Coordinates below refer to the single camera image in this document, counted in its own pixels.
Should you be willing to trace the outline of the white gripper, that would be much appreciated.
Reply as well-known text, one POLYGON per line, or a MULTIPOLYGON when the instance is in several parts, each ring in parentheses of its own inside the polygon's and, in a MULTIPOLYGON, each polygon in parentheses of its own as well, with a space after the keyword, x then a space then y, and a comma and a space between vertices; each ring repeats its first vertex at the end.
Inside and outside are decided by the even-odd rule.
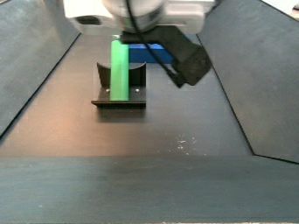
POLYGON ((175 26, 199 33, 216 0, 63 0, 64 15, 80 33, 119 35, 134 32, 130 15, 142 32, 175 26))

